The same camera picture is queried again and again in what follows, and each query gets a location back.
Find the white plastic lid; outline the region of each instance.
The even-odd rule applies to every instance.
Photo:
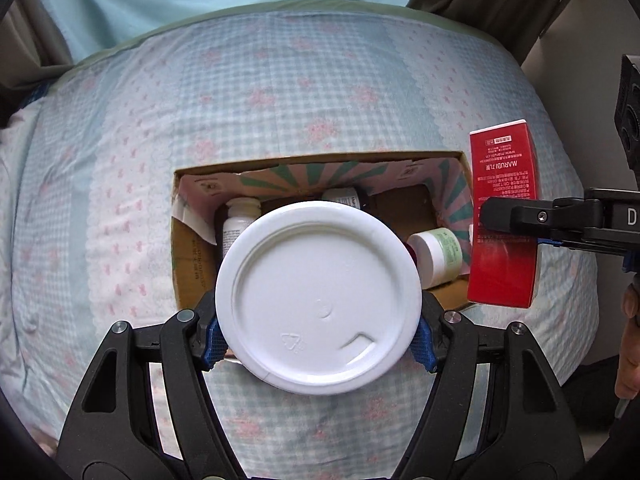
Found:
[[[258,218],[231,245],[216,283],[229,347],[293,393],[348,392],[407,350],[422,293],[414,261],[382,222],[334,202]]]

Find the red box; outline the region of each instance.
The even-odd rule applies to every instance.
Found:
[[[487,231],[480,206],[490,196],[538,198],[536,156],[525,120],[471,132],[474,239],[468,299],[529,308],[536,285],[538,241]]]

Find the cardboard box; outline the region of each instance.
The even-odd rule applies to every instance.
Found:
[[[207,175],[215,173],[242,173],[244,171],[274,168],[282,164],[308,164],[348,162],[390,162],[402,160],[420,161],[427,158],[455,158],[462,165],[464,178],[471,186],[471,174],[462,152],[389,152],[389,153],[337,153],[330,155],[310,155],[271,160],[252,160],[232,162],[213,166],[200,166],[178,170],[174,175],[172,200],[178,194],[180,179],[185,175]],[[300,200],[279,199],[262,203],[263,214],[277,206]],[[436,228],[436,212],[433,209],[427,186],[419,184],[401,187],[373,195],[370,200],[370,213],[389,226],[403,241],[415,232]],[[226,218],[223,206],[216,212],[215,231],[220,232]],[[172,267],[174,289],[178,308],[193,308],[202,295],[214,287],[220,262],[220,246],[204,241],[191,228],[172,218]],[[468,305],[466,298],[466,276],[432,289],[442,306],[447,310],[459,309]]]

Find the white pill bottle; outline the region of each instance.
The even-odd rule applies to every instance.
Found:
[[[462,249],[452,231],[445,227],[409,236],[415,252],[422,288],[432,288],[455,280],[462,268]]]
[[[228,217],[222,225],[222,257],[226,256],[231,244],[236,241],[242,231],[255,222],[262,211],[260,201],[255,198],[240,197],[226,203],[229,208]]]

